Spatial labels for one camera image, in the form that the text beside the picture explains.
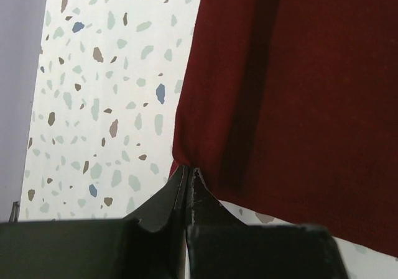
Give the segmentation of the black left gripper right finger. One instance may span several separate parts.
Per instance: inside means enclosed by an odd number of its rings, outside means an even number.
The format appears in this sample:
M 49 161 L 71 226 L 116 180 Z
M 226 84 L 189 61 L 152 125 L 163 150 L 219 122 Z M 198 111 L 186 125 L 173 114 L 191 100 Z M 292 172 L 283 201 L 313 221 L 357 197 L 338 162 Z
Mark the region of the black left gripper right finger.
M 347 278 L 337 243 L 322 226 L 247 225 L 206 187 L 187 181 L 186 241 L 191 278 Z

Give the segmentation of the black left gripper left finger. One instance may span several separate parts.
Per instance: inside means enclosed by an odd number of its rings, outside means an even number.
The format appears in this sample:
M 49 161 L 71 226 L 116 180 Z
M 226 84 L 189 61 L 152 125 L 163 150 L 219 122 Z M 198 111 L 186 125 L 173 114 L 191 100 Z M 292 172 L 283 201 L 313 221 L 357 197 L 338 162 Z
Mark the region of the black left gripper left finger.
M 183 278 L 188 167 L 121 219 L 1 224 L 2 278 Z

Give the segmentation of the dark maroon t shirt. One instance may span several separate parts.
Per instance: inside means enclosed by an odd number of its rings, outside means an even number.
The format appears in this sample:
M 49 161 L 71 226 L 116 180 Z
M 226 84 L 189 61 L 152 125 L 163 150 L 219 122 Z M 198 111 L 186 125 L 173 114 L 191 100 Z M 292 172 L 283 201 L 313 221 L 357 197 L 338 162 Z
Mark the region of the dark maroon t shirt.
M 173 158 L 219 199 L 397 255 L 397 0 L 201 0 Z

